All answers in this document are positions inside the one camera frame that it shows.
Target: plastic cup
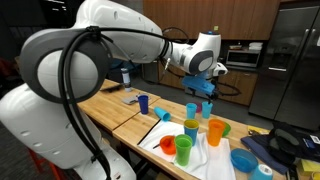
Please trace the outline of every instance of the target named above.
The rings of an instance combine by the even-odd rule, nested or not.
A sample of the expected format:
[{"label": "plastic cup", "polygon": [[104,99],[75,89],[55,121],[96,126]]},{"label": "plastic cup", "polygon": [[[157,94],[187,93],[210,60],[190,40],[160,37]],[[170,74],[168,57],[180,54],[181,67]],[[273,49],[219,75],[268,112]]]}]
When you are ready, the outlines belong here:
[{"label": "plastic cup", "polygon": [[209,120],[208,126],[208,143],[211,146],[218,146],[226,125],[223,121],[212,119]]},{"label": "plastic cup", "polygon": [[154,112],[163,121],[169,121],[171,118],[171,115],[166,110],[164,110],[160,107],[155,107]]},{"label": "plastic cup", "polygon": [[197,105],[194,103],[188,103],[187,108],[187,119],[194,119],[196,117]]},{"label": "plastic cup", "polygon": [[139,105],[140,105],[141,114],[148,114],[148,112],[149,112],[149,110],[148,110],[149,97],[147,95],[140,95],[140,96],[138,96],[138,101],[139,101]]},{"label": "plastic cup", "polygon": [[224,124],[226,125],[226,127],[224,128],[224,131],[222,133],[222,137],[225,137],[229,134],[230,130],[231,130],[231,126],[230,124],[224,122]]},{"label": "plastic cup", "polygon": [[208,119],[211,114],[213,104],[208,102],[202,102],[202,117]]},{"label": "plastic cup", "polygon": [[320,180],[320,171],[319,172],[313,172],[311,174],[310,180]]},{"label": "plastic cup", "polygon": [[174,144],[175,136],[164,136],[160,140],[160,147],[165,154],[173,155],[176,154],[176,146]]},{"label": "plastic cup", "polygon": [[188,165],[192,147],[191,137],[185,134],[180,134],[174,138],[174,144],[176,146],[176,162],[180,166]]},{"label": "plastic cup", "polygon": [[201,113],[201,111],[202,111],[202,105],[201,105],[201,103],[195,102],[195,104],[197,105],[196,113]]},{"label": "plastic cup", "polygon": [[249,180],[272,180],[272,179],[273,179],[272,169],[265,164],[259,164],[255,168],[255,170],[251,173],[251,176],[249,177]]},{"label": "plastic cup", "polygon": [[199,129],[199,122],[198,121],[196,121],[194,119],[184,121],[184,134],[191,137],[192,146],[194,146],[196,144],[198,129]]}]

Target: stainless steel refrigerator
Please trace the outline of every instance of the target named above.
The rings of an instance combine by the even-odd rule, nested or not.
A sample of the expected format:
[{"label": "stainless steel refrigerator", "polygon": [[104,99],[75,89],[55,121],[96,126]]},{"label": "stainless steel refrigerator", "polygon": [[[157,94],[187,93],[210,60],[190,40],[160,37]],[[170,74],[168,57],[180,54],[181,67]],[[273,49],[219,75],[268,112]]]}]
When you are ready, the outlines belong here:
[{"label": "stainless steel refrigerator", "polygon": [[249,112],[320,129],[319,5],[279,10]]}]

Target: wooden table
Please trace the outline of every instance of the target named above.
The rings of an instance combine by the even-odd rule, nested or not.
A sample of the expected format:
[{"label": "wooden table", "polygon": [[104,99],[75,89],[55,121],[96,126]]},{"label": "wooden table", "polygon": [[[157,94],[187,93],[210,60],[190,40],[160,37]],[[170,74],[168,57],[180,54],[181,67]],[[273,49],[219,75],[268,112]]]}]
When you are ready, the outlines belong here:
[{"label": "wooden table", "polygon": [[[101,89],[118,85],[119,83],[105,80]],[[90,99],[79,103],[79,107],[95,122],[112,132],[121,124],[140,112],[139,103],[132,105],[125,104],[122,98],[135,96],[139,93],[149,95],[149,105],[160,99],[159,96],[146,93],[132,88],[131,92],[126,92],[124,88],[112,92],[99,91]]]},{"label": "wooden table", "polygon": [[[154,107],[161,107],[167,110],[171,114],[171,121],[182,124],[185,120],[186,109],[185,106],[170,102],[164,99],[159,99],[155,103],[149,106],[149,114],[142,115],[141,113],[133,116],[130,120],[122,124],[120,127],[113,131],[113,136],[119,139],[122,143],[126,144],[132,150],[136,151],[156,166],[160,167],[161,169],[165,170],[167,173],[172,175],[177,179],[196,179],[195,177],[185,173],[178,167],[174,166],[173,164],[163,160],[162,158],[152,154],[149,151],[146,151],[140,148],[137,144],[138,142],[147,134],[147,132],[157,123],[158,117],[154,114],[153,109]],[[248,135],[247,132],[247,125],[238,123],[235,121],[231,121],[229,119],[225,119],[222,117],[218,117],[215,115],[211,115],[210,118],[217,118],[222,121],[225,121],[230,124],[231,131],[228,134],[227,138],[229,139],[230,148],[243,148],[246,149],[244,145],[240,142],[240,138],[245,137]],[[208,127],[207,119],[202,119],[201,115],[198,114],[196,117],[197,120],[200,122],[199,132],[206,132]],[[274,172],[273,179],[286,179],[285,176],[279,174],[276,171]],[[235,169],[236,179],[240,180],[247,180],[248,174],[242,173]]]}]

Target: kitchen cabinet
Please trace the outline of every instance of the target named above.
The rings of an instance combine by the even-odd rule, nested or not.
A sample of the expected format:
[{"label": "kitchen cabinet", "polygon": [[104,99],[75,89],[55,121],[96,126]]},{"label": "kitchen cabinet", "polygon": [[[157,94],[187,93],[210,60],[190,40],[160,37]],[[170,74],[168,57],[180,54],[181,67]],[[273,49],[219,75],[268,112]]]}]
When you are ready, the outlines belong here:
[{"label": "kitchen cabinet", "polygon": [[[219,96],[219,99],[249,106],[257,78],[258,74],[256,73],[230,70],[227,75],[219,77],[218,82],[235,86],[241,94],[238,96]],[[219,84],[218,88],[224,93],[235,93],[234,90]]]},{"label": "kitchen cabinet", "polygon": [[284,3],[284,2],[295,2],[295,1],[303,1],[303,0],[280,0],[281,3]]},{"label": "kitchen cabinet", "polygon": [[268,40],[279,0],[214,0],[213,27],[222,39]]},{"label": "kitchen cabinet", "polygon": [[[161,29],[180,28],[190,39],[215,30],[222,39],[268,40],[279,4],[280,0],[143,0],[143,11]],[[168,37],[185,39],[177,31]]]},{"label": "kitchen cabinet", "polygon": [[[212,30],[213,0],[144,0],[143,12],[161,29],[177,27],[190,39],[197,39],[199,32]],[[182,33],[168,34],[169,38],[185,39]]]},{"label": "kitchen cabinet", "polygon": [[[164,67],[162,66],[161,62],[158,62],[158,77],[159,77],[159,82],[160,84],[164,84],[170,87],[175,87],[175,88],[179,88],[179,89],[184,89],[184,86],[182,86],[182,78],[179,78],[173,74],[171,74],[170,72],[166,72],[166,74],[163,76],[162,80],[160,81],[160,78],[162,77],[162,72],[164,70]],[[182,71],[181,69],[170,65],[168,67],[168,69],[170,71],[172,71],[173,73],[179,75],[179,76],[185,76],[185,72]]]}]

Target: white towel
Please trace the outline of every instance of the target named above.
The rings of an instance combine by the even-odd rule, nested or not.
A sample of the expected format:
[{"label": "white towel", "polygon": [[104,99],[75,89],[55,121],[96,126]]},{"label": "white towel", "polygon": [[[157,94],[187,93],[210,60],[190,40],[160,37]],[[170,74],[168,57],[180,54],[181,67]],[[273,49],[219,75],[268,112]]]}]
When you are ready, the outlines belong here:
[{"label": "white towel", "polygon": [[263,43],[262,42],[252,42],[249,44],[249,46],[251,47],[262,47]]},{"label": "white towel", "polygon": [[222,138],[219,146],[212,147],[208,145],[206,133],[198,134],[196,144],[191,149],[187,166],[179,166],[174,162],[175,156],[163,153],[160,146],[153,149],[153,147],[159,144],[163,136],[177,136],[183,133],[184,129],[182,125],[161,121],[152,129],[139,146],[168,162],[173,162],[175,166],[199,179],[236,179],[230,161],[230,145],[228,139]]}]

